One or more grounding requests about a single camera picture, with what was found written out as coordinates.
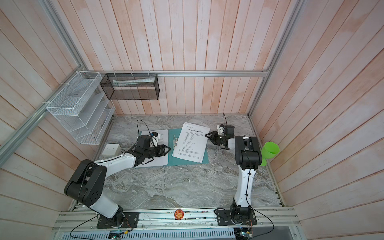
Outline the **teal green folder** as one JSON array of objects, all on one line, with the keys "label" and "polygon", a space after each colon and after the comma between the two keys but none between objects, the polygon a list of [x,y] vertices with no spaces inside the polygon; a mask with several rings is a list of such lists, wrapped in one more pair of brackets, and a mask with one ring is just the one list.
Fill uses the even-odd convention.
[{"label": "teal green folder", "polygon": [[162,167],[208,164],[209,163],[209,157],[208,157],[207,150],[205,150],[204,158],[203,158],[201,163],[182,160],[182,159],[175,158],[172,156],[172,153],[173,153],[173,136],[175,135],[176,137],[179,137],[181,131],[182,131],[182,129],[170,129],[169,130],[169,147],[171,148],[171,151],[168,153],[169,162],[166,166],[162,166]]}]

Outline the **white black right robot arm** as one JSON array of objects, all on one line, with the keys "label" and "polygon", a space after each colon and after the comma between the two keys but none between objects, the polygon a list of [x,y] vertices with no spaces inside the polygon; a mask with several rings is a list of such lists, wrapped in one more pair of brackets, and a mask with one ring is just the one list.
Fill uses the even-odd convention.
[{"label": "white black right robot arm", "polygon": [[221,124],[217,126],[216,131],[206,134],[206,138],[223,150],[234,150],[235,162],[239,167],[237,191],[230,208],[214,210],[218,225],[256,225],[251,192],[254,177],[262,165],[262,153],[257,137],[236,137],[234,126]]}]

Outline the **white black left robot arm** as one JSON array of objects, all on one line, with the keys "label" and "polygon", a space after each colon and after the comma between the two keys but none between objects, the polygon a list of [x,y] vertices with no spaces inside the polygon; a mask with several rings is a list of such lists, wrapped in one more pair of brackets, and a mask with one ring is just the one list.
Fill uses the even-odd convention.
[{"label": "white black left robot arm", "polygon": [[64,193],[100,216],[101,227],[121,228],[128,224],[121,206],[104,193],[105,180],[123,170],[146,165],[166,157],[171,148],[158,144],[157,132],[140,135],[135,144],[116,157],[100,161],[83,160],[68,181]]}]

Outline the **printed paper sheet bottom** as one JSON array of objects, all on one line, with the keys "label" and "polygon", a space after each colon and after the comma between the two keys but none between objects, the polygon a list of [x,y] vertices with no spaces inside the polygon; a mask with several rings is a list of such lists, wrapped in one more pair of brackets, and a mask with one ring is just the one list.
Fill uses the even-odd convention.
[{"label": "printed paper sheet bottom", "polygon": [[210,128],[184,122],[172,156],[181,160],[202,163],[207,146],[206,134]]}]

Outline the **printed paper sheet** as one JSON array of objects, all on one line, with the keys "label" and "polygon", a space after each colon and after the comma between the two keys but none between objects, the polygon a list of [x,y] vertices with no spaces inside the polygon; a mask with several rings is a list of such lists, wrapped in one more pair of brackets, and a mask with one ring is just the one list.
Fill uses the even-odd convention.
[{"label": "printed paper sheet", "polygon": [[[158,144],[159,145],[166,145],[169,146],[169,130],[155,130],[156,133],[158,133]],[[140,164],[137,166],[137,168],[149,168],[149,167],[162,167],[166,166],[169,162],[168,160],[168,154],[166,154],[163,157],[157,157],[154,158],[152,162],[149,163],[152,159],[145,159],[144,165]]]},{"label": "printed paper sheet", "polygon": [[172,156],[181,160],[202,163],[207,146],[206,134],[210,128],[184,122]]}]

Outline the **printed paper sheet top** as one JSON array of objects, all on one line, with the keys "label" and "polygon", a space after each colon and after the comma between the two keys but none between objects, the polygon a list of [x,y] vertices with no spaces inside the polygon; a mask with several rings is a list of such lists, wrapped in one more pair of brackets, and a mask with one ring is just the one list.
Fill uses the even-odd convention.
[{"label": "printed paper sheet top", "polygon": [[[159,145],[166,145],[169,146],[169,130],[155,130],[156,133],[158,133],[158,144]],[[168,154],[166,154],[163,157],[157,157],[154,158],[152,162],[149,163],[152,159],[145,159],[144,165],[140,164],[137,166],[137,168],[149,168],[149,167],[162,167],[166,166],[169,162],[168,160]]]}]

